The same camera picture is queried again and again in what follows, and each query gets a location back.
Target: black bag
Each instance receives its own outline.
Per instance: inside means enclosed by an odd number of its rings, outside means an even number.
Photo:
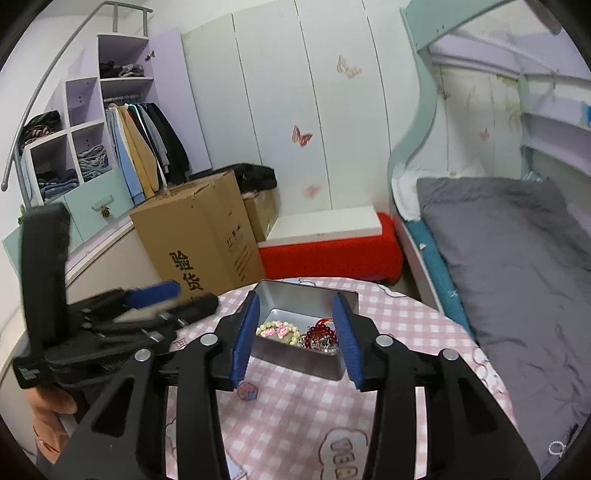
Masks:
[[[277,187],[275,170],[271,167],[250,163],[236,163],[227,167],[218,168],[217,170],[210,168],[199,173],[194,173],[189,177],[189,180],[202,179],[228,170],[234,171],[240,193],[260,192],[261,190],[272,190]]]

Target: round table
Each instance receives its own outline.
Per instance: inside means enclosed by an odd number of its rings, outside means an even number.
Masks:
[[[376,323],[412,350],[437,355],[457,350],[494,395],[515,424],[509,395],[486,356],[447,317],[387,287],[350,278],[291,278],[284,281],[356,290],[359,314]],[[234,313],[254,286],[219,297],[215,315],[178,334],[172,350],[215,329],[220,318]],[[301,374],[251,357],[245,381],[258,388],[256,400],[236,392],[217,392],[220,422],[233,480],[361,479],[375,409],[375,392],[360,393],[347,374],[338,382]],[[167,475],[177,478],[176,389],[168,396]],[[343,452],[350,452],[343,461]],[[415,478],[427,472],[427,419],[424,392],[417,389],[417,463]]]

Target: black clothes pile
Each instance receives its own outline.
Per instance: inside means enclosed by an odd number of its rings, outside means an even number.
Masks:
[[[61,117],[60,112],[57,110],[34,116],[29,120],[29,123],[23,127],[22,132],[18,137],[18,152],[22,155],[25,145],[28,145],[39,138],[59,132],[60,130]]]
[[[99,64],[100,78],[125,78],[125,77],[143,77],[144,67],[138,63],[130,63],[127,65],[116,65],[114,61]]]
[[[234,171],[240,193],[260,192],[262,190],[272,190],[277,187],[275,170],[271,167],[252,165],[250,163],[236,163],[227,167],[218,168],[217,170],[210,168],[199,173],[194,173],[189,177],[189,180],[202,179],[203,177],[209,177],[210,175],[228,170]]]

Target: cardboard box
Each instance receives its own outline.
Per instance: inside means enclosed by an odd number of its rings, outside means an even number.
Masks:
[[[158,195],[131,212],[162,280],[183,298],[220,295],[265,277],[261,256],[232,171]]]
[[[254,197],[245,198],[244,205],[256,241],[263,242],[267,240],[273,225],[277,221],[277,205],[275,204],[273,190],[263,190],[256,193]]]

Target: red cushion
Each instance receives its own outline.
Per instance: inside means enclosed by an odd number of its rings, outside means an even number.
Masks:
[[[267,278],[350,277],[396,282],[404,259],[394,224],[378,213],[382,235],[260,248]]]

